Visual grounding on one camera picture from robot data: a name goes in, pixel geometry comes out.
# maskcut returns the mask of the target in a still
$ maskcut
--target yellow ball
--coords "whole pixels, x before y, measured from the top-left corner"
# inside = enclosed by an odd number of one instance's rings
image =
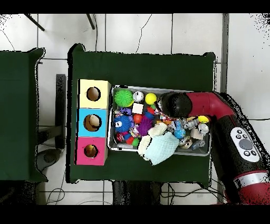
[[[152,105],[155,101],[157,101],[157,96],[155,94],[149,93],[146,95],[147,104]]]
[[[199,122],[205,124],[209,122],[209,119],[206,116],[199,116],[198,117]]]

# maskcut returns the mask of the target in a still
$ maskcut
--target light blue cloth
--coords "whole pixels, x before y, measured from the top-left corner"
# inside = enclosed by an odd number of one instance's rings
[[[153,137],[144,156],[151,160],[153,165],[157,165],[172,156],[178,144],[179,139],[174,137],[171,132],[166,132],[164,135]]]

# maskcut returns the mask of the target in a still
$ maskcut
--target purple toy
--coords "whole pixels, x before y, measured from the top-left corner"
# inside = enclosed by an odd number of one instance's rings
[[[148,135],[147,131],[152,127],[152,120],[147,118],[146,116],[142,117],[141,123],[137,128],[138,132],[141,136]]]
[[[132,110],[126,107],[120,107],[120,112],[123,113],[124,115],[131,115]]]

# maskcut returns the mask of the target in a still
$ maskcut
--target green spiky ball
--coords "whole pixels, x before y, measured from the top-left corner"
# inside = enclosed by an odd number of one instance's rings
[[[127,89],[118,90],[114,95],[114,101],[120,107],[128,107],[133,101],[132,92]]]
[[[134,140],[133,140],[133,142],[132,142],[132,146],[134,146],[134,147],[137,147],[138,145],[139,145],[139,140],[137,139],[137,138],[134,138]]]

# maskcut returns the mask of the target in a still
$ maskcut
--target blue fuzzy toy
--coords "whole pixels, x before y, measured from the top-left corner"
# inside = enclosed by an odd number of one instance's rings
[[[127,132],[131,127],[131,121],[128,116],[119,116],[113,120],[116,132]]]

